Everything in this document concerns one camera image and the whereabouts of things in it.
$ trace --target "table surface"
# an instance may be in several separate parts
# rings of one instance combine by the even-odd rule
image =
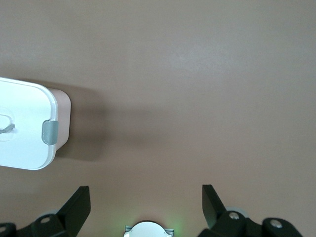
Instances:
[[[48,167],[0,167],[0,222],[21,228],[88,185],[79,237],[142,220],[194,237],[212,184],[254,221],[315,236],[315,12],[314,0],[1,1],[0,77],[66,92],[72,117]]]

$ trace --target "metal screw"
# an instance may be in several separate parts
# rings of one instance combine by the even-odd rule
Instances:
[[[271,224],[273,227],[282,228],[282,224],[281,224],[281,222],[278,221],[278,220],[273,219],[273,220],[270,221],[270,224]]]
[[[229,217],[232,218],[232,219],[234,219],[234,220],[238,220],[238,219],[239,219],[238,214],[235,213],[235,212],[229,213]]]

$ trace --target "container lid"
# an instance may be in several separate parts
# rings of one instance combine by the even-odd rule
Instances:
[[[44,86],[0,78],[0,165],[36,170],[55,157],[58,105]]]

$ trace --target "gray latch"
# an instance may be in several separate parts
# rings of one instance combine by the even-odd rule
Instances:
[[[43,123],[41,138],[45,144],[55,145],[58,138],[58,121],[46,120]]]

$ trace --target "white round sensor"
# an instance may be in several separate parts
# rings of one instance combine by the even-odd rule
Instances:
[[[135,225],[124,237],[172,237],[157,223],[145,221]]]

